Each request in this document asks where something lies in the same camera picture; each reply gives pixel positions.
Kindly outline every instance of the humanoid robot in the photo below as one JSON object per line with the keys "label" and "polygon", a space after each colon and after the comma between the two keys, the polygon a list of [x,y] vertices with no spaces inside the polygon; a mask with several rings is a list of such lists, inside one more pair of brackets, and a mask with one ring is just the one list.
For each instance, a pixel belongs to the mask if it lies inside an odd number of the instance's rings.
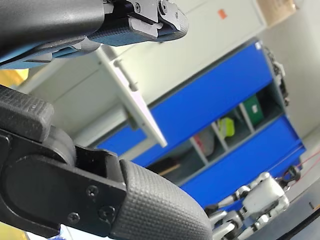
{"label": "humanoid robot", "polygon": [[[213,228],[212,239],[245,240],[284,212],[290,204],[286,196],[286,191],[290,189],[288,185],[301,177],[296,166],[291,166],[285,175],[273,178],[270,173],[263,172],[250,184],[241,186],[219,203],[207,206],[205,211]],[[239,200],[242,200],[240,210],[219,210]],[[244,224],[246,219],[253,221],[247,228]]]}

